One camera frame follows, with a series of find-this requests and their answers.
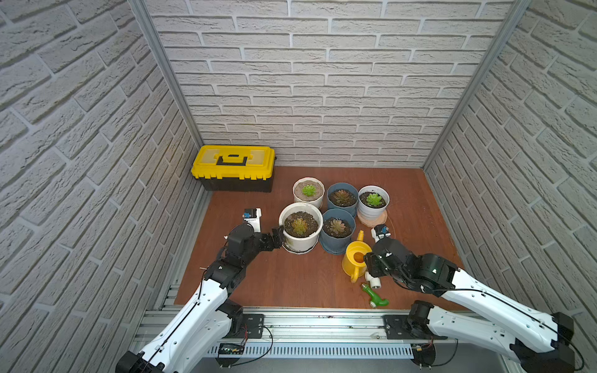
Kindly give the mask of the large white pot succulent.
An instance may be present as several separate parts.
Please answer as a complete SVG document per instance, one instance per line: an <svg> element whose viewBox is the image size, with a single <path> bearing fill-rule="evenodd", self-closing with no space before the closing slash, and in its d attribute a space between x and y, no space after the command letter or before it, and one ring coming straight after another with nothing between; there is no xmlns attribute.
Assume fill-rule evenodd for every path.
<svg viewBox="0 0 597 373"><path fill-rule="evenodd" d="M287 206L279 216L283 228L283 247L297 255L309 253L318 243L323 216L315 206L297 202Z"/></svg>

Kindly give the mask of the yellow watering can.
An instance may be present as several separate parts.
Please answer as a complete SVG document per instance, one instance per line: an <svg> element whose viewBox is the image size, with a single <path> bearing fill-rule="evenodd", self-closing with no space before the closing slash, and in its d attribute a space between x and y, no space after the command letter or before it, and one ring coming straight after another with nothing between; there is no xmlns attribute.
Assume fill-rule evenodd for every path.
<svg viewBox="0 0 597 373"><path fill-rule="evenodd" d="M365 232L360 230L357 239L347 246L341 263L342 269L349 276L351 283L356 283L367 271L365 255L371 252L372 248L365 242Z"/></svg>

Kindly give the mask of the white pipe elbow fitting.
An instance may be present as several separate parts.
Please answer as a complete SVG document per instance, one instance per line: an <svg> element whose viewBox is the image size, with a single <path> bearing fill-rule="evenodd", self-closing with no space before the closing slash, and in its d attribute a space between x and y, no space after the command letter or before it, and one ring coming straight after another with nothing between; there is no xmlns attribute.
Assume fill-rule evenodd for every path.
<svg viewBox="0 0 597 373"><path fill-rule="evenodd" d="M365 272L365 280L368 282L371 289L380 289L382 287L381 280L373 277L368 271Z"/></svg>

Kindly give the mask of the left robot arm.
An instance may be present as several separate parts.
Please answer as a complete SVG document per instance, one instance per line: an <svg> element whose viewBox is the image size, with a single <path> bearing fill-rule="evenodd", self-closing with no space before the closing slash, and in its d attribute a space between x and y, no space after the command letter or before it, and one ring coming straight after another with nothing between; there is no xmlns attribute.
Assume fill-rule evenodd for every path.
<svg viewBox="0 0 597 373"><path fill-rule="evenodd" d="M240 330L243 308L229 297L257 255L281 248L284 241L281 225L271 233L257 233L248 222L236 226L186 305L141 351L126 352L115 371L191 371L216 342Z"/></svg>

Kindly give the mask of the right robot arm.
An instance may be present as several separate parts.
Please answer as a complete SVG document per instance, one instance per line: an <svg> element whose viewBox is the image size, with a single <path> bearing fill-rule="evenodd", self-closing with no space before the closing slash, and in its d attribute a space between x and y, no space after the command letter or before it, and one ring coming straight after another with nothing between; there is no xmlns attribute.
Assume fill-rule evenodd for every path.
<svg viewBox="0 0 597 373"><path fill-rule="evenodd" d="M376 278L466 307L474 317L416 301L403 323L416 339L452 338L474 343L521 365L526 372L576 372L583 359L572 343L574 320L562 312L532 309L470 276L432 253L417 255L390 237L376 240L365 265Z"/></svg>

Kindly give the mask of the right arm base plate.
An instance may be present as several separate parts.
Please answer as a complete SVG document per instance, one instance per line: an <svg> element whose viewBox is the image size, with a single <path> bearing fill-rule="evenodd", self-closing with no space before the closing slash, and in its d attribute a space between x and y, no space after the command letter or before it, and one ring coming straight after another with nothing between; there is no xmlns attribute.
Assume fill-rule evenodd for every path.
<svg viewBox="0 0 597 373"><path fill-rule="evenodd" d="M382 317L387 340L446 340L434 334L428 321L409 315L384 315Z"/></svg>

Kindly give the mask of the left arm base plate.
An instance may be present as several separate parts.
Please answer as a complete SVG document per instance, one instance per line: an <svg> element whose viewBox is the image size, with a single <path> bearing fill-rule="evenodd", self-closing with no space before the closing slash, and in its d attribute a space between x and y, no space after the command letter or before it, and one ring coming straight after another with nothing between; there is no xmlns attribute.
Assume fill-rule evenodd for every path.
<svg viewBox="0 0 597 373"><path fill-rule="evenodd" d="M264 314L249 313L235 316L225 339L261 339L264 331Z"/></svg>

